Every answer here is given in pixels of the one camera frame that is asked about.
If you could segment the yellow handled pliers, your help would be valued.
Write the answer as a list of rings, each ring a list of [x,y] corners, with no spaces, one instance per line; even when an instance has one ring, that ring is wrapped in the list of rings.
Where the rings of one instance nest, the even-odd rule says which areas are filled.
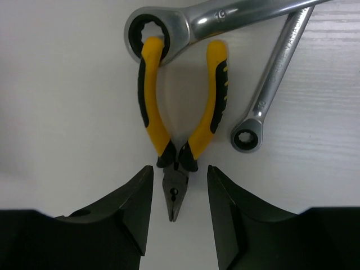
[[[198,159],[218,129],[227,106],[228,51],[222,40],[208,44],[208,100],[196,129],[180,150],[176,149],[160,116],[156,98],[160,60],[164,41],[149,37],[141,50],[138,71],[138,104],[147,134],[157,153],[157,167],[163,169],[163,191],[168,218],[175,222],[187,193],[189,174],[198,170]]]

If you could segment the silver combination wrench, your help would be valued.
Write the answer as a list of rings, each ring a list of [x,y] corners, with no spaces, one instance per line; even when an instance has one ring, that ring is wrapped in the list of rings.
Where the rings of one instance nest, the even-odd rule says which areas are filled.
[[[231,132],[231,144],[235,150],[252,153],[262,145],[264,120],[313,10],[314,6],[311,6],[287,16],[260,77],[252,103],[246,115]]]

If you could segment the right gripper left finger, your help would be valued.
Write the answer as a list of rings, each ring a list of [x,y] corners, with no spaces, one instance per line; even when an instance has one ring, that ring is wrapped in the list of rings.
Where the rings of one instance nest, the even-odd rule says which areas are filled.
[[[146,252],[154,170],[69,216],[1,211],[2,269],[139,269]]]

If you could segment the silver ratchet wrench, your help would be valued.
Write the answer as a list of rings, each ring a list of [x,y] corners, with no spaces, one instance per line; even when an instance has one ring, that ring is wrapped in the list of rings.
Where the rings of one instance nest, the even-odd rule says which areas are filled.
[[[320,1],[206,1],[184,8],[141,7],[128,17],[124,41],[139,62],[142,31],[146,24],[155,23],[164,34],[161,63],[165,65],[201,40],[318,4]]]

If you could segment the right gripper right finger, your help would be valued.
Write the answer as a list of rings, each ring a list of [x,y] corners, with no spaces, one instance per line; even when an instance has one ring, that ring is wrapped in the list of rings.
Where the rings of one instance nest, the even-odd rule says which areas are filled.
[[[220,269],[358,269],[359,208],[278,208],[209,166],[208,195]]]

